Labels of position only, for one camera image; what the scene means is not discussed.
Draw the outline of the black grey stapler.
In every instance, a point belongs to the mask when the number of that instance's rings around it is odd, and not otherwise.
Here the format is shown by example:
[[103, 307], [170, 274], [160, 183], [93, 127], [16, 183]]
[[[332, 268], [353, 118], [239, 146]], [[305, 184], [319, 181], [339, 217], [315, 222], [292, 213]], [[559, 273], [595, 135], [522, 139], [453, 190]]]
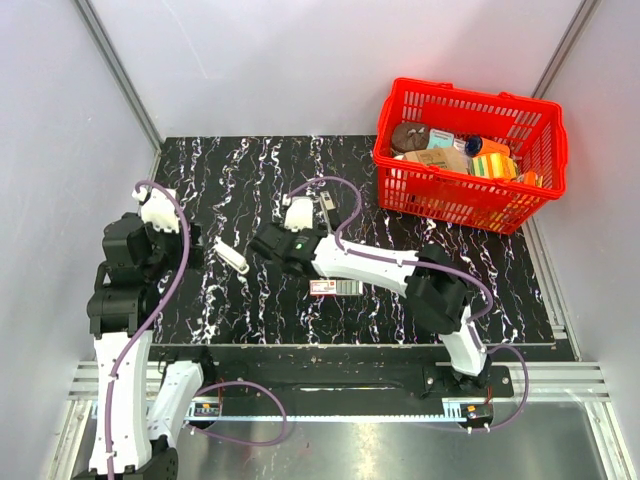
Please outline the black grey stapler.
[[325, 223], [327, 224], [327, 230], [335, 232], [341, 221], [330, 193], [328, 191], [321, 191], [319, 201]]

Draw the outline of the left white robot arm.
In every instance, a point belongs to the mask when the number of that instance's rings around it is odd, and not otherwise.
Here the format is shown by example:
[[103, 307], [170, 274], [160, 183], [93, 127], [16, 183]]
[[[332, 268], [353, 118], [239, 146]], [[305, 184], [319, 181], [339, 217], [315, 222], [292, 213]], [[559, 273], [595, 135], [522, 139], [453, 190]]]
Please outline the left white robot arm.
[[174, 479], [177, 439], [195, 395], [211, 392], [217, 373], [199, 347], [176, 354], [162, 373], [155, 401], [147, 399], [154, 337], [149, 318], [177, 289], [185, 270], [203, 264], [201, 228], [155, 230], [135, 213], [104, 229], [104, 261], [87, 305], [98, 367], [97, 424], [80, 479]]

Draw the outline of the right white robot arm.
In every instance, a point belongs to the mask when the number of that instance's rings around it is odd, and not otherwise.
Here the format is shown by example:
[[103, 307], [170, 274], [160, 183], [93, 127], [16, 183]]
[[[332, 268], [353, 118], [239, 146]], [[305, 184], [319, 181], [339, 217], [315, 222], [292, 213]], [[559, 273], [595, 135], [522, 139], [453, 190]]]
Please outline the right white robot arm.
[[293, 231], [271, 222], [259, 227], [249, 248], [293, 276], [359, 281], [399, 295], [416, 326], [444, 344], [458, 390], [476, 396], [489, 386], [491, 359], [481, 345], [470, 299], [471, 285], [485, 286], [456, 269], [441, 247], [382, 249], [345, 241], [336, 232]]

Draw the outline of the staple box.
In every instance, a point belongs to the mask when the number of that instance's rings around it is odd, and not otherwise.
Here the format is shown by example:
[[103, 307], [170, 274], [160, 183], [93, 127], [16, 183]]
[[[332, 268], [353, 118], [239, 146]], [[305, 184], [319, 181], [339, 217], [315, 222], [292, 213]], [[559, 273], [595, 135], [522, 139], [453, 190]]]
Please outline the staple box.
[[360, 281], [347, 279], [310, 280], [309, 290], [312, 296], [360, 296], [364, 292]]

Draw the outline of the brown round object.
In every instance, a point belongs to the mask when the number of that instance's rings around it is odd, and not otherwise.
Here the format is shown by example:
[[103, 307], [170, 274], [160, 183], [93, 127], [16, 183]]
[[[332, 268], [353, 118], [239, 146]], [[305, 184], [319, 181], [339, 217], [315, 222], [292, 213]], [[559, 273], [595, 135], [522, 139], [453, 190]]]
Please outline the brown round object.
[[397, 125], [391, 136], [391, 152], [394, 156], [411, 151], [424, 150], [429, 142], [429, 127], [418, 122]]

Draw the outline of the brown cardboard box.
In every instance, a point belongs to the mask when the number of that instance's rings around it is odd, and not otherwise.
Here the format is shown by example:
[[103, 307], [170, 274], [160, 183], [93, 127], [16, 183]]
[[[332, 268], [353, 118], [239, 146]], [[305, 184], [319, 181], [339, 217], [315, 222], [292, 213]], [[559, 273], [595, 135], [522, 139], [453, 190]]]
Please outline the brown cardboard box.
[[469, 173], [469, 158], [455, 147], [410, 151], [403, 155], [403, 159], [454, 173]]

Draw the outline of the teal white card box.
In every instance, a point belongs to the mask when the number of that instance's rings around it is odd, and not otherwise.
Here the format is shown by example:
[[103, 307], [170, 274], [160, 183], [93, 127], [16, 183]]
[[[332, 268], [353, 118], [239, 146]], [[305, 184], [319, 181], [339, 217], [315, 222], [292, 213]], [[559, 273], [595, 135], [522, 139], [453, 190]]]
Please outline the teal white card box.
[[427, 148], [435, 149], [435, 148], [449, 148], [454, 145], [455, 135], [446, 132], [443, 130], [439, 130], [436, 128], [431, 128], [429, 131], [429, 139]]

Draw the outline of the orange bottle blue cap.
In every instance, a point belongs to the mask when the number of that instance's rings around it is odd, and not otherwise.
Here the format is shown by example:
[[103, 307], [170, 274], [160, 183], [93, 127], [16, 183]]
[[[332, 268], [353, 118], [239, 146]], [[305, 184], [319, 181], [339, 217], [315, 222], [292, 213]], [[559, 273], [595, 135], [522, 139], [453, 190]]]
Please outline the orange bottle blue cap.
[[507, 157], [511, 156], [511, 150], [507, 145], [479, 135], [473, 135], [467, 139], [465, 144], [465, 153], [469, 157], [488, 155], [492, 153], [502, 154]]

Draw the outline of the yellow green sponge pack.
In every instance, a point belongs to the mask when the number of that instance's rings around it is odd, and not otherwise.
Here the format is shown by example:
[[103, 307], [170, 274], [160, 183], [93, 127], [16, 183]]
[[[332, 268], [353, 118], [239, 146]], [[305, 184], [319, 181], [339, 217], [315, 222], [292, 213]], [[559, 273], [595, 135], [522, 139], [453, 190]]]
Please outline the yellow green sponge pack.
[[512, 180], [519, 175], [516, 163], [501, 153], [478, 155], [471, 159], [470, 173], [487, 179]]

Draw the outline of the orange snack packet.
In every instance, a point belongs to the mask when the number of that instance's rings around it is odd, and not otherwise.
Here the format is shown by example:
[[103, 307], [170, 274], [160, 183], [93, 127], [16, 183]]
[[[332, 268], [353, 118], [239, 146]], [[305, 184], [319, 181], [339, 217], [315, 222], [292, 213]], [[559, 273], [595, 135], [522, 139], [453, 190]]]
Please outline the orange snack packet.
[[520, 183], [523, 185], [541, 188], [543, 185], [543, 176], [539, 175], [533, 170], [521, 173], [517, 177], [512, 179], [512, 182]]

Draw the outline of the red plastic basket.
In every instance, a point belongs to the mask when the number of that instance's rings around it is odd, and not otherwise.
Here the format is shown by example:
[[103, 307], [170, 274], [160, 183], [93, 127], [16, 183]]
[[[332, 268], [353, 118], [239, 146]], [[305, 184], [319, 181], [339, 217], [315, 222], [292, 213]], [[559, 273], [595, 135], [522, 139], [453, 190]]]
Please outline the red plastic basket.
[[373, 159], [380, 207], [511, 234], [566, 191], [562, 107], [394, 80]]

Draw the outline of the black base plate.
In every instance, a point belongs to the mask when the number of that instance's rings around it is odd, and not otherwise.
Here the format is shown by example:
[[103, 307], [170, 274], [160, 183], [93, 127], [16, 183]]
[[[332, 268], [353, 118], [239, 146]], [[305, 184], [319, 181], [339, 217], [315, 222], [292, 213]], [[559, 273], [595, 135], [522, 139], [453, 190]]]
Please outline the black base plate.
[[292, 385], [294, 387], [400, 386], [422, 392], [421, 376], [438, 365], [444, 368], [445, 391], [476, 396], [491, 392], [491, 363], [488, 386], [464, 390], [453, 378], [451, 361], [441, 345], [327, 346], [327, 347], [240, 347], [240, 346], [154, 346], [149, 366], [162, 374], [176, 360], [204, 360], [205, 382], [224, 382], [224, 387]]

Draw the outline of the aluminium rail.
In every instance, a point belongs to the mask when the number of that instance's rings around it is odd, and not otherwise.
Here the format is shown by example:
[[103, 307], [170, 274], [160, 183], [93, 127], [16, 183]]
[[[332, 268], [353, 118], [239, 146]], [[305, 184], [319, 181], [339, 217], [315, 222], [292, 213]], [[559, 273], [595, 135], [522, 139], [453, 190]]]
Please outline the aluminium rail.
[[318, 387], [292, 385], [268, 388], [283, 405], [278, 408], [268, 396], [248, 386], [224, 387], [221, 394], [194, 398], [186, 409], [188, 422], [277, 422], [286, 415], [290, 422], [346, 423], [462, 423], [473, 405], [504, 404], [515, 412], [521, 402], [597, 403], [610, 400], [600, 371], [593, 365], [555, 365], [547, 369], [531, 364], [528, 372], [513, 364], [499, 365], [491, 374], [490, 393], [476, 396], [445, 391], [444, 368], [440, 365], [421, 375], [426, 386], [411, 393], [400, 386]]

